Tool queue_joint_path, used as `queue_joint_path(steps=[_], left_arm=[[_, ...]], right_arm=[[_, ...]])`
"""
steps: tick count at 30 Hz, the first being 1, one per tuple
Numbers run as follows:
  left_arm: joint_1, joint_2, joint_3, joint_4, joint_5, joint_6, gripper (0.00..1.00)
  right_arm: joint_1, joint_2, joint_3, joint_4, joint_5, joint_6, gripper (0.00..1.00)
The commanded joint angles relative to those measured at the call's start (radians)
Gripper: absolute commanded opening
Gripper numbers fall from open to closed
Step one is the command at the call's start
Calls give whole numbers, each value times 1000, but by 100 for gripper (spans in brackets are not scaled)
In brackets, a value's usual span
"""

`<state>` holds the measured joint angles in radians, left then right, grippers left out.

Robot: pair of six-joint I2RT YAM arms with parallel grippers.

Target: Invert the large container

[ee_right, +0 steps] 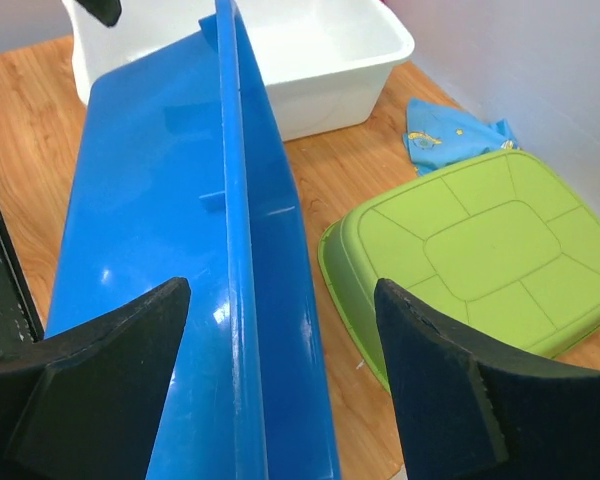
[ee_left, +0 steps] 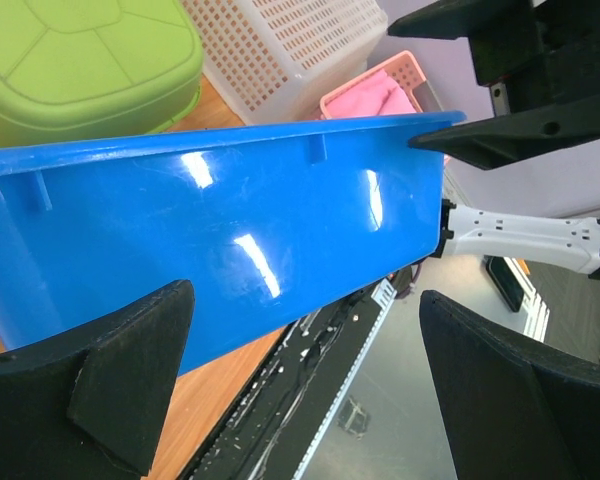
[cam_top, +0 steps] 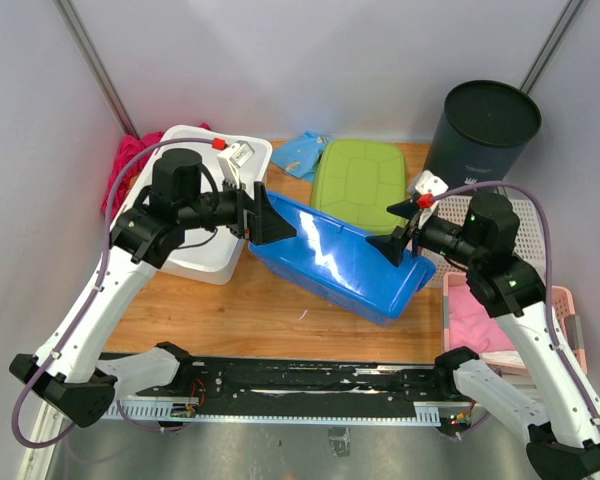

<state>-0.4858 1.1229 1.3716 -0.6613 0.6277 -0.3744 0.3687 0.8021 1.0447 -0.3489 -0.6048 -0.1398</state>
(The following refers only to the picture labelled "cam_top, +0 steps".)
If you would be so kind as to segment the green plastic basin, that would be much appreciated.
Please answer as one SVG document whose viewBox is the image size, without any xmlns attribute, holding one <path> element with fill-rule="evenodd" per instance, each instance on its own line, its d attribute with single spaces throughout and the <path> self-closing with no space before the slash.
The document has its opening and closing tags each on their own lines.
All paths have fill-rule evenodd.
<svg viewBox="0 0 600 480">
<path fill-rule="evenodd" d="M 387 207 L 407 198 L 407 180 L 406 161 L 397 146 L 338 139 L 320 157 L 309 205 L 372 234 L 389 234 L 405 225 Z"/>
</svg>

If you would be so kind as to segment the large dark blue cylindrical container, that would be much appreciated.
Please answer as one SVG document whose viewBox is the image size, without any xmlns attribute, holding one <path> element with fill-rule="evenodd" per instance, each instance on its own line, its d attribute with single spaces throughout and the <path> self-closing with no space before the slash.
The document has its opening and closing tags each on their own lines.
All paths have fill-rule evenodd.
<svg viewBox="0 0 600 480">
<path fill-rule="evenodd" d="M 525 93 L 493 80 L 472 80 L 444 99 L 424 168 L 449 188 L 502 180 L 538 134 L 542 116 Z"/>
</svg>

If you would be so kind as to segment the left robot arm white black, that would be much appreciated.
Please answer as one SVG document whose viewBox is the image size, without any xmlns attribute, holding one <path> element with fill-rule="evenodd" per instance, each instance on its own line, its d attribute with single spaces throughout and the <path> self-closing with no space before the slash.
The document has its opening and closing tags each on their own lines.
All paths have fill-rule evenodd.
<svg viewBox="0 0 600 480">
<path fill-rule="evenodd" d="M 169 342 L 114 360 L 100 357 L 132 300 L 184 244 L 188 231 L 226 227 L 255 245 L 295 236 L 262 182 L 248 191 L 224 181 L 203 192 L 202 182 L 211 179 L 198 152 L 164 150 L 153 164 L 150 184 L 105 234 L 92 285 L 36 353 L 12 361 L 11 374 L 75 425 L 91 426 L 115 401 L 151 387 L 175 396 L 192 388 L 192 358 Z"/>
</svg>

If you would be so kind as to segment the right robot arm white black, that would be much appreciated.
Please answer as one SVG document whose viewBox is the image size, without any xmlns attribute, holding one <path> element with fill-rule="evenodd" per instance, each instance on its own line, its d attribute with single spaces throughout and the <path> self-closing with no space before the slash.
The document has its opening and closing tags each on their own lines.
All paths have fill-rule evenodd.
<svg viewBox="0 0 600 480">
<path fill-rule="evenodd" d="M 514 251 L 519 218 L 508 199 L 475 194 L 463 224 L 434 213 L 432 194 L 391 205 L 406 219 L 389 235 L 367 237 L 393 265 L 407 246 L 463 267 L 473 297 L 514 344 L 539 402 L 493 373 L 479 355 L 458 347 L 435 360 L 433 387 L 446 400 L 466 396 L 514 433 L 542 479 L 585 479 L 600 473 L 600 398 L 562 333 L 548 277 Z"/>
</svg>

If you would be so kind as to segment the blue plastic bin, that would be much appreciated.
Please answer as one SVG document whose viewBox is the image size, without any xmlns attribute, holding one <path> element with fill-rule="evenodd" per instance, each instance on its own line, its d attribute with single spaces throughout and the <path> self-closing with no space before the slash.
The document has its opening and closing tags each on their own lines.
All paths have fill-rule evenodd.
<svg viewBox="0 0 600 480">
<path fill-rule="evenodd" d="M 365 231 L 279 193 L 268 198 L 296 236 L 251 244 L 252 254 L 272 273 L 368 321 L 393 323 L 436 273 L 431 260 L 409 253 L 396 267 Z"/>
</svg>

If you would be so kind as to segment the white perforated plastic basket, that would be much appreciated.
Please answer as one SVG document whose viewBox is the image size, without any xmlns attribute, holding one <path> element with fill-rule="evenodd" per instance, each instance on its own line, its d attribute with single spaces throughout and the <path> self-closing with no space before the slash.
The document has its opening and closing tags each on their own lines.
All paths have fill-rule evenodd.
<svg viewBox="0 0 600 480">
<path fill-rule="evenodd" d="M 437 214 L 441 219 L 462 225 L 468 212 L 470 197 L 451 196 L 439 203 Z M 545 245 L 541 222 L 533 203 L 529 200 L 510 199 L 514 213 L 520 220 L 514 252 L 531 264 L 538 274 L 545 278 Z M 442 256 L 431 251 L 423 251 L 422 256 L 431 260 L 436 272 L 426 284 L 426 288 L 442 288 L 446 273 L 460 273 L 448 264 Z"/>
</svg>

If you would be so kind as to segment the white plastic tub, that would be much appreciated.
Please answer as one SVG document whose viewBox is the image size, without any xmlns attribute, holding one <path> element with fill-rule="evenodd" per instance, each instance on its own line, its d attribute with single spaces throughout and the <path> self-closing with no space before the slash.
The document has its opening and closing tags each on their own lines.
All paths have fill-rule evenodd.
<svg viewBox="0 0 600 480">
<path fill-rule="evenodd" d="M 173 126 L 166 130 L 162 138 L 164 140 L 178 138 L 180 141 L 173 145 L 175 148 L 187 148 L 198 152 L 218 186 L 221 186 L 224 180 L 217 160 L 218 151 L 210 145 L 191 143 L 189 140 L 221 138 L 229 145 L 244 142 L 252 148 L 253 155 L 239 168 L 241 182 L 247 192 L 252 194 L 254 182 L 267 181 L 267 169 L 273 147 L 264 139 L 217 133 L 188 125 Z M 189 230 L 186 232 L 184 247 L 170 254 L 161 271 L 204 283 L 224 285 L 234 273 L 244 244 L 244 240 L 234 237 L 226 227 L 220 227 L 216 234 L 211 234 L 204 229 Z"/>
</svg>

